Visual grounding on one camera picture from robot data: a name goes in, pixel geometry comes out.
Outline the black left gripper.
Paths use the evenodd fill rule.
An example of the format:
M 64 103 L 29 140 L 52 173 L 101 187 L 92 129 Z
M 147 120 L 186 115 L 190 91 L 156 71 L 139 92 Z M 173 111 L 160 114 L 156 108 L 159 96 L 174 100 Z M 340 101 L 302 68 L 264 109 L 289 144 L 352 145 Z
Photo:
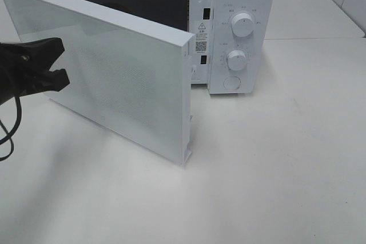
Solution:
M 70 84 L 65 69 L 31 72 L 24 78 L 21 56 L 42 69 L 50 69 L 63 54 L 60 38 L 46 38 L 25 43 L 1 43 L 1 104 L 16 94 L 20 97 L 46 91 L 59 92 Z

